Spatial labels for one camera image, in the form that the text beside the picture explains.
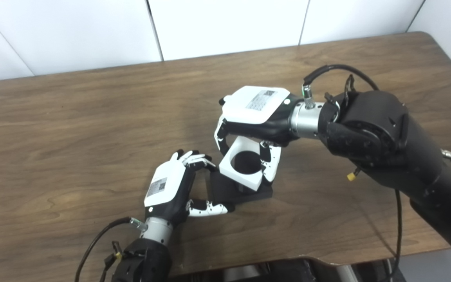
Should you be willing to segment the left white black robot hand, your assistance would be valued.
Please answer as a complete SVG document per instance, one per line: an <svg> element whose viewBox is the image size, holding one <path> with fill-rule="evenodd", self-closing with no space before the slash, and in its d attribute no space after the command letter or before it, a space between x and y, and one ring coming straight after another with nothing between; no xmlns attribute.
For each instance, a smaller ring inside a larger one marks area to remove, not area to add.
<svg viewBox="0 0 451 282"><path fill-rule="evenodd" d="M202 169L218 171L212 158L198 150L184 152L180 149L160 164L144 199L145 218L162 219L175 228L186 222L188 217L234 212L236 207L233 204L190 197L196 174Z"/></svg>

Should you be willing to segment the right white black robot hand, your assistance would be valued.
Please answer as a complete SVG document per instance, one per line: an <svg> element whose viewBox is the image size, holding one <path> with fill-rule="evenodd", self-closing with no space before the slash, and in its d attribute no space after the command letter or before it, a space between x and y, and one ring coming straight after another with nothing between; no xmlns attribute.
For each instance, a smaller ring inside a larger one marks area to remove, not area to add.
<svg viewBox="0 0 451 282"><path fill-rule="evenodd" d="M258 152L261 169L254 178L245 179L227 169L223 172L228 178L254 191L261 184L272 184L277 173L282 147L297 139L291 127L291 115L302 98L285 88L244 86L222 98L219 104L222 114L215 129L214 139L220 153L229 157L227 136L243 136L258 139L248 142Z"/></svg>

